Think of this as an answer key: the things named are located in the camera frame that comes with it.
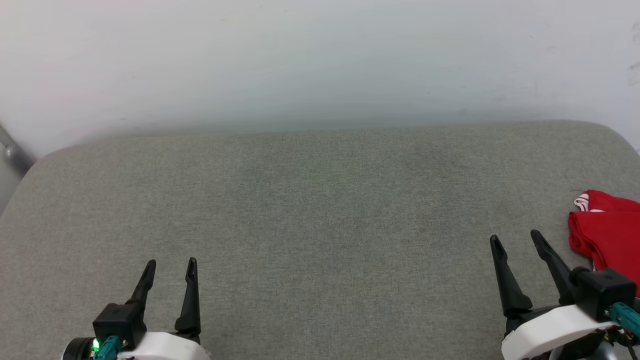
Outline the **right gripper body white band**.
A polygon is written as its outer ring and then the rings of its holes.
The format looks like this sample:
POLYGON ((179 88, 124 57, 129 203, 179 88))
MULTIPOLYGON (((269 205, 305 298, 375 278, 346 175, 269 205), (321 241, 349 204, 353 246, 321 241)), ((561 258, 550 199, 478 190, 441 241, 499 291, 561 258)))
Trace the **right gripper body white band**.
POLYGON ((559 305, 532 309, 532 303, 503 303, 507 319, 501 351, 505 360, 533 359, 566 346, 577 350, 578 359, 596 354, 603 342, 614 346, 622 342, 622 329, 605 315, 585 304, 559 305))

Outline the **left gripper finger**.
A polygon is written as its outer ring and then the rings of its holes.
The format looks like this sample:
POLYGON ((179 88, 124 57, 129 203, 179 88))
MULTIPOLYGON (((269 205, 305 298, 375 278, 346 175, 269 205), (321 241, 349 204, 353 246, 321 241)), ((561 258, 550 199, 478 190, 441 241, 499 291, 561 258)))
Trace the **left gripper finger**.
POLYGON ((135 310, 134 313, 137 314, 140 319, 144 318, 146 312, 147 297, 153 288, 156 267, 157 261, 155 259, 151 259, 146 263, 144 271, 142 271, 140 279, 137 285, 135 285, 134 291, 126 301, 126 305, 132 306, 135 310))
POLYGON ((194 257, 191 257, 187 264, 185 282, 186 288, 180 316, 174 322, 174 335, 190 341, 200 341, 202 331, 201 304, 198 262, 194 257))

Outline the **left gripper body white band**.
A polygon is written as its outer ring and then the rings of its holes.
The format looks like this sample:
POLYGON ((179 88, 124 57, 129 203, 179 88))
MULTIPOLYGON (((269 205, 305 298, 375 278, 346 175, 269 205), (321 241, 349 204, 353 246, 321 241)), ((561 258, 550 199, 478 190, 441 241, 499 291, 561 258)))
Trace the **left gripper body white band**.
POLYGON ((210 360, 201 346, 201 330, 146 332, 132 350, 122 350, 119 360, 210 360))

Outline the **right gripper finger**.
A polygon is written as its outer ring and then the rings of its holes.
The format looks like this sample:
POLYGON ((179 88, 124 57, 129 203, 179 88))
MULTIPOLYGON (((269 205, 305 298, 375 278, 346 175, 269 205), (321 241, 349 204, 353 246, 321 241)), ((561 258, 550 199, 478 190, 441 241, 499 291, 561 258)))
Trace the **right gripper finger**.
POLYGON ((498 235, 491 235, 489 243, 503 316, 512 318, 522 313, 529 313, 533 308, 533 303, 519 287, 519 283, 508 264, 508 255, 498 235))
POLYGON ((571 270, 569 266, 562 260, 539 230, 532 229, 530 236, 538 256, 546 262, 551 277, 553 278, 559 294, 558 303, 562 306, 574 305, 574 292, 576 287, 570 280, 571 270))

